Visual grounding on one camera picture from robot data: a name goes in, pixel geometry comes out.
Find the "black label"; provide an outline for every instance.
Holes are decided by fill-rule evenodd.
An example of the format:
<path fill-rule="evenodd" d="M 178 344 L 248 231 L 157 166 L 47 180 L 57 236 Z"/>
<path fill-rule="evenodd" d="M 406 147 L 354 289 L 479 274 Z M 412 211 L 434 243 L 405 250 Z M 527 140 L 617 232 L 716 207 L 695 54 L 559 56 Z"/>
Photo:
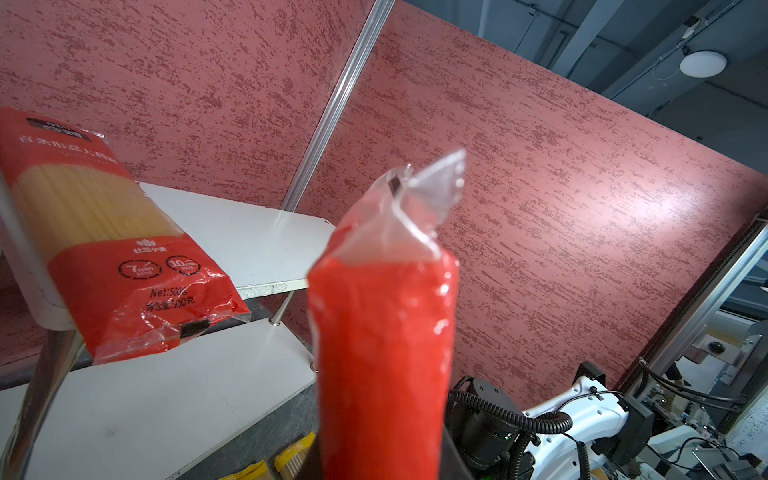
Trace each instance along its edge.
<path fill-rule="evenodd" d="M 27 123 L 32 127 L 42 128 L 47 131 L 54 131 L 59 134 L 69 135 L 70 137 L 82 138 L 83 140 L 91 141 L 86 134 L 79 131 L 72 130 L 64 125 L 55 124 L 52 121 L 38 120 L 37 118 L 27 118 Z"/>

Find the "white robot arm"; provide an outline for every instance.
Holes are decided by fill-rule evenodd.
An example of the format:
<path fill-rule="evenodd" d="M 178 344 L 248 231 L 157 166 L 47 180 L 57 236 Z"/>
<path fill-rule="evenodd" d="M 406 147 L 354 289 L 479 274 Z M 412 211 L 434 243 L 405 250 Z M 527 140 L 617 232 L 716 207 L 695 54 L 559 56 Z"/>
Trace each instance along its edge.
<path fill-rule="evenodd" d="M 568 434 L 587 444 L 590 470 L 595 470 L 607 461 L 607 457 L 595 453 L 591 448 L 592 442 L 618 435 L 627 423 L 629 412 L 620 405 L 620 398 L 615 394 L 590 395 L 590 389 L 603 392 L 606 388 L 598 381 L 582 376 L 562 394 L 525 410 L 523 414 L 535 418 L 558 409 L 569 414 L 574 426 L 568 430 Z M 531 480 L 578 479 L 579 464 L 574 441 L 565 435 L 538 437 L 538 446 L 531 444 L 526 450 L 533 455 L 535 461 Z"/>

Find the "electrical cable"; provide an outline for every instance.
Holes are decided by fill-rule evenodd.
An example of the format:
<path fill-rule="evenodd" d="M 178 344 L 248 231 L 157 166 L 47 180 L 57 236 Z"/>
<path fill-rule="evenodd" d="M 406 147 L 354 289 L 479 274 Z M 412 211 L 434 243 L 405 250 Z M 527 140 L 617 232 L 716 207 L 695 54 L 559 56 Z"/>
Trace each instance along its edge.
<path fill-rule="evenodd" d="M 574 421 L 571 416 L 564 412 L 550 412 L 554 415 L 549 415 L 546 418 L 531 419 L 529 417 L 510 412 L 509 410 L 503 409 L 498 405 L 494 405 L 488 400 L 481 399 L 473 393 L 464 392 L 462 390 L 449 390 L 448 401 L 463 403 L 470 408 L 485 412 L 497 419 L 502 420 L 503 422 L 507 422 L 509 425 L 518 427 L 520 430 L 525 430 L 529 433 L 555 435 L 558 433 L 567 432 L 574 425 Z"/>
<path fill-rule="evenodd" d="M 474 380 L 475 377 L 471 375 L 464 375 L 461 380 L 459 380 L 456 385 L 453 386 L 454 390 L 460 389 L 465 383 L 471 382 Z M 445 424 L 445 430 L 448 431 L 448 434 L 452 434 L 452 427 L 453 427 L 453 408 L 449 408 L 448 405 L 445 406 L 445 414 L 443 416 L 443 423 Z"/>
<path fill-rule="evenodd" d="M 722 396 L 715 396 L 715 395 L 710 395 L 708 393 L 699 392 L 699 391 L 694 390 L 694 389 L 688 389 L 688 388 L 686 388 L 684 386 L 675 385 L 674 383 L 672 383 L 669 380 L 665 379 L 663 376 L 658 375 L 653 370 L 651 370 L 650 367 L 648 366 L 648 362 L 646 362 L 645 359 L 640 359 L 640 362 L 638 363 L 638 365 L 640 365 L 640 368 L 642 368 L 644 372 L 646 372 L 648 375 L 650 375 L 651 378 L 653 378 L 657 382 L 661 383 L 662 385 L 667 386 L 668 389 L 672 390 L 673 392 L 677 390 L 677 392 L 690 393 L 691 395 L 695 395 L 695 396 L 701 397 L 702 399 L 709 399 L 709 400 L 713 400 L 715 402 L 733 403 L 734 405 L 744 405 L 747 402 L 746 396 L 740 396 L 739 398 L 728 398 L 728 397 L 722 397 Z"/>
<path fill-rule="evenodd" d="M 677 464 L 674 464 L 674 463 L 670 462 L 670 460 L 668 458 L 664 457 L 662 454 L 660 454 L 659 452 L 654 450 L 654 448 L 651 447 L 650 445 L 648 445 L 647 443 L 645 444 L 645 446 L 648 448 L 648 450 L 653 452 L 654 455 L 656 455 L 658 458 L 660 458 L 661 461 L 664 462 L 664 464 L 666 464 L 666 465 L 674 465 L 674 466 L 676 466 L 678 468 L 684 468 L 685 470 L 693 470 L 692 468 L 683 467 L 682 465 L 677 465 Z"/>
<path fill-rule="evenodd" d="M 613 393 L 614 395 L 624 396 L 624 392 L 619 392 L 618 390 L 603 390 L 601 392 L 594 392 L 594 393 L 590 392 L 590 393 L 585 393 L 584 395 L 576 395 L 575 397 L 572 397 L 566 400 L 565 402 L 563 402 L 563 404 L 557 407 L 555 410 L 553 410 L 553 412 L 560 412 L 564 406 L 566 406 L 568 403 L 573 402 L 574 400 L 583 399 L 593 395 L 602 395 L 604 393 Z"/>
<path fill-rule="evenodd" d="M 728 446 L 728 442 L 726 442 L 725 437 L 721 438 L 720 441 L 723 442 L 722 446 L 723 446 L 724 449 L 728 449 L 731 452 L 735 453 L 738 457 L 741 457 L 741 454 L 739 452 L 737 452 L 736 450 L 734 450 L 734 449 L 732 449 L 731 447 Z"/>
<path fill-rule="evenodd" d="M 525 449 L 532 440 L 528 432 L 520 432 L 512 448 L 509 449 L 509 468 L 507 469 L 507 480 L 518 480 L 520 477 L 520 465 L 525 455 Z"/>
<path fill-rule="evenodd" d="M 617 97 L 619 94 L 621 94 L 623 91 L 627 90 L 627 89 L 628 89 L 628 88 L 629 88 L 631 85 L 633 85 L 633 84 L 634 84 L 636 81 L 640 80 L 640 79 L 641 79 L 643 76 L 645 76 L 645 75 L 646 75 L 646 74 L 647 74 L 649 71 L 650 71 L 650 72 L 651 72 L 651 74 L 654 76 L 654 78 L 656 78 L 656 80 L 659 80 L 659 81 L 664 81 L 664 80 L 667 80 L 667 79 L 669 79 L 669 78 L 672 78 L 672 77 L 673 77 L 673 76 L 674 76 L 674 75 L 677 73 L 677 71 L 679 71 L 679 70 L 680 70 L 679 68 L 677 69 L 677 71 L 675 71 L 675 72 L 674 72 L 672 75 L 670 75 L 670 76 L 669 76 L 669 77 L 667 77 L 667 78 L 662 78 L 662 79 L 659 79 L 659 78 L 656 76 L 656 73 L 655 73 L 655 71 L 656 71 L 656 66 L 657 66 L 657 65 L 660 63 L 660 61 L 666 60 L 666 59 L 667 59 L 667 58 L 669 58 L 669 57 L 670 57 L 670 55 L 672 55 L 672 54 L 673 54 L 675 51 L 679 50 L 680 48 L 682 48 L 682 47 L 683 47 L 683 46 L 685 46 L 685 45 L 688 45 L 688 43 L 690 43 L 690 42 L 691 42 L 691 41 L 692 41 L 694 38 L 696 38 L 696 36 L 697 36 L 697 35 L 701 34 L 701 33 L 702 33 L 704 30 L 706 30 L 706 29 L 707 29 L 707 28 L 709 28 L 709 27 L 710 27 L 712 24 L 714 24 L 714 22 L 715 22 L 715 21 L 719 20 L 719 19 L 720 19 L 720 18 L 721 18 L 723 15 L 725 15 L 726 13 L 730 12 L 731 10 L 733 10 L 733 8 L 734 8 L 734 7 L 736 7 L 736 5 L 740 4 L 741 2 L 742 2 L 742 0 L 733 0 L 733 1 L 732 1 L 732 2 L 729 4 L 729 5 L 726 5 L 726 7 L 725 7 L 725 8 L 723 8 L 722 10 L 720 10 L 720 12 L 719 12 L 719 13 L 717 13 L 715 16 L 712 16 L 712 15 L 710 15 L 710 18 L 709 18 L 709 19 L 705 19 L 703 22 L 701 22 L 701 23 L 703 23 L 703 25 L 704 25 L 704 27 L 703 27 L 701 30 L 699 30 L 698 32 L 696 32 L 696 31 L 694 30 L 694 33 L 693 33 L 693 34 L 692 34 L 692 35 L 691 35 L 689 38 L 687 38 L 687 39 L 685 39 L 685 40 L 683 40 L 683 41 L 679 41 L 679 42 L 678 42 L 678 43 L 677 43 L 677 44 L 676 44 L 676 45 L 675 45 L 675 46 L 674 46 L 674 47 L 673 47 L 671 50 L 669 50 L 667 53 L 665 53 L 665 54 L 661 55 L 661 56 L 659 57 L 659 60 L 656 60 L 656 62 L 654 63 L 654 66 L 653 66 L 653 67 L 646 69 L 646 70 L 645 70 L 645 71 L 643 71 L 641 74 L 639 74 L 637 77 L 635 77 L 635 78 L 634 78 L 632 81 L 630 81 L 630 82 L 629 82 L 629 83 L 627 83 L 625 86 L 623 86 L 622 88 L 620 88 L 620 89 L 619 89 L 619 90 L 618 90 L 616 93 L 614 93 L 613 95 L 611 95 L 611 96 L 610 96 L 610 99 L 611 99 L 611 100 L 614 100 L 614 99 L 615 99 L 615 98 L 616 98 L 616 97 Z"/>
<path fill-rule="evenodd" d="M 672 55 L 675 52 L 675 50 L 677 50 L 677 47 L 675 47 L 673 50 L 670 50 L 669 54 Z M 668 55 L 666 58 L 659 57 L 656 60 L 656 63 L 654 63 L 654 67 L 650 70 L 650 74 L 652 74 L 654 76 L 654 78 L 656 78 L 658 81 L 667 81 L 670 78 L 672 78 L 675 75 L 677 75 L 677 72 L 680 71 L 680 66 L 678 65 L 677 69 L 674 71 L 674 73 L 672 75 L 670 75 L 668 77 L 664 77 L 664 78 L 659 78 L 659 77 L 656 76 L 656 67 L 659 65 L 659 62 L 662 61 L 662 60 L 666 60 L 667 58 L 669 58 L 670 55 Z"/>
<path fill-rule="evenodd" d="M 518 42 L 518 46 L 516 46 L 516 47 L 515 47 L 515 50 L 514 50 L 514 51 L 512 51 L 512 53 L 514 53 L 514 54 L 518 53 L 518 48 L 520 48 L 520 45 L 522 45 L 522 43 L 523 43 L 523 40 L 525 40 L 525 36 L 528 34 L 528 31 L 529 31 L 529 30 L 531 30 L 531 25 L 533 25 L 533 22 L 535 22 L 535 21 L 536 21 L 536 14 L 537 14 L 537 13 L 538 13 L 538 12 L 534 12 L 534 13 L 531 15 L 531 17 L 532 17 L 532 18 L 531 18 L 531 23 L 529 23 L 529 24 L 528 24 L 528 28 L 526 28 L 526 29 L 525 29 L 525 33 L 523 34 L 523 36 L 522 36 L 522 37 L 520 37 L 520 41 Z"/>
<path fill-rule="evenodd" d="M 591 480 L 592 472 L 589 469 L 589 452 L 587 451 L 587 444 L 581 440 L 577 440 L 570 436 L 568 433 L 563 433 L 566 436 L 576 442 L 576 453 L 578 455 L 578 467 L 579 467 L 579 480 Z"/>
<path fill-rule="evenodd" d="M 501 461 L 499 462 L 500 465 L 497 478 L 499 480 L 505 480 L 509 472 L 509 459 L 511 456 L 509 455 L 509 452 L 504 450 L 498 454 L 498 457 L 501 459 Z"/>
<path fill-rule="evenodd" d="M 690 442 L 691 440 L 700 440 L 704 443 L 707 443 L 708 445 L 714 447 L 715 449 L 720 450 L 720 453 L 723 454 L 723 457 L 728 459 L 728 457 L 725 455 L 725 452 L 723 452 L 723 449 L 729 449 L 731 452 L 735 453 L 736 456 L 740 456 L 739 452 L 732 449 L 731 447 L 726 447 L 722 445 L 718 445 L 717 443 L 713 442 L 712 440 L 702 439 L 701 437 L 690 437 L 689 439 L 686 439 L 679 447 L 677 447 L 677 458 L 673 461 L 670 461 L 670 463 L 677 465 L 677 463 L 680 461 L 680 457 L 683 456 L 683 448 L 685 448 L 685 445 Z"/>
<path fill-rule="evenodd" d="M 714 403 L 709 403 L 706 400 L 703 400 L 703 399 L 701 399 L 699 397 L 690 396 L 690 395 L 687 395 L 685 393 L 679 392 L 676 389 L 672 389 L 672 388 L 670 388 L 670 387 L 668 387 L 666 385 L 662 385 L 662 386 L 664 388 L 668 389 L 668 390 L 671 390 L 672 393 L 674 393 L 675 395 L 681 396 L 681 397 L 683 397 L 686 400 L 690 400 L 691 402 L 696 402 L 699 405 L 708 406 L 708 407 L 711 407 L 711 408 L 717 409 L 717 410 L 725 410 L 726 412 L 741 413 L 741 407 L 739 407 L 739 406 L 729 407 L 729 406 L 716 405 Z"/>
<path fill-rule="evenodd" d="M 634 398 L 639 399 L 640 395 L 645 390 L 645 387 L 648 386 L 648 379 L 650 378 L 650 375 L 648 375 L 648 372 L 643 370 L 643 378 L 640 381 L 640 385 L 637 387 L 637 390 L 634 391 L 634 395 L 632 395 Z"/>

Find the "red plastic bag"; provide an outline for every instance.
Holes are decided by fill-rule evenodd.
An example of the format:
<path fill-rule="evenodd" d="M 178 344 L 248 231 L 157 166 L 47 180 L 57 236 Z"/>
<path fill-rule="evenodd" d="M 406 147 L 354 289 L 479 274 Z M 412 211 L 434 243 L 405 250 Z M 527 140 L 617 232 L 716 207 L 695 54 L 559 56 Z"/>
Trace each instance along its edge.
<path fill-rule="evenodd" d="M 437 478 L 458 261 L 434 239 L 464 158 L 379 178 L 309 273 L 324 478 Z"/>
<path fill-rule="evenodd" d="M 96 363 L 163 352 L 250 312 L 98 136 L 0 108 L 0 171 Z"/>

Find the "metal pole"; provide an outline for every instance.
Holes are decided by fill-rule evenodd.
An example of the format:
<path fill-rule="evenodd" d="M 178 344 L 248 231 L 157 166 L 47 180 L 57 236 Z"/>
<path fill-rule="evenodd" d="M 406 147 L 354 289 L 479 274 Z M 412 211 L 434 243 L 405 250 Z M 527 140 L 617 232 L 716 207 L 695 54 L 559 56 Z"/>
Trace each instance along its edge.
<path fill-rule="evenodd" d="M 0 462 L 1 480 L 24 478 L 40 428 L 82 347 L 83 337 L 77 330 L 48 331 L 35 367 L 35 375 L 24 394 L 16 426 L 5 444 Z"/>
<path fill-rule="evenodd" d="M 294 292 L 295 292 L 295 290 L 291 290 L 291 291 L 288 292 L 288 295 L 286 295 L 285 299 L 280 304 L 280 308 L 277 309 L 277 311 L 272 316 L 272 318 L 270 318 L 270 323 L 272 325 L 278 326 L 278 325 L 280 325 L 282 323 L 282 321 L 283 321 L 283 314 L 288 309 L 288 304 L 290 303 L 291 299 L 293 298 L 293 293 Z"/>
<path fill-rule="evenodd" d="M 283 203 L 280 205 L 281 210 L 294 212 L 296 207 L 299 206 L 299 200 L 304 195 L 306 186 L 310 183 L 310 178 L 315 168 L 317 168 L 318 162 L 320 162 L 320 157 L 323 156 L 323 151 L 326 149 L 333 129 L 336 128 L 339 117 L 341 117 L 341 113 L 344 111 L 346 101 L 349 100 L 349 95 L 352 93 L 352 89 L 360 77 L 362 67 L 365 66 L 371 49 L 376 43 L 376 39 L 379 37 L 379 33 L 381 33 L 384 22 L 386 22 L 394 4 L 395 0 L 376 0 L 373 4 L 371 12 L 368 14 L 368 19 L 362 26 L 360 36 L 357 38 L 357 42 L 355 42 L 355 46 L 352 49 L 352 54 L 346 61 L 339 81 L 336 82 L 336 88 L 333 89 L 331 98 L 328 100 L 326 110 L 320 118 L 320 122 L 315 129 L 310 144 L 306 148 L 306 152 L 304 152 L 304 158 L 301 159 L 299 169 L 296 171 L 296 175 L 293 176 L 293 181 L 291 181 L 286 196 L 283 198 Z"/>
<path fill-rule="evenodd" d="M 598 36 L 608 20 L 611 20 L 622 3 L 624 0 L 597 0 L 551 70 L 567 77 L 578 59 L 587 51 L 589 44 Z"/>

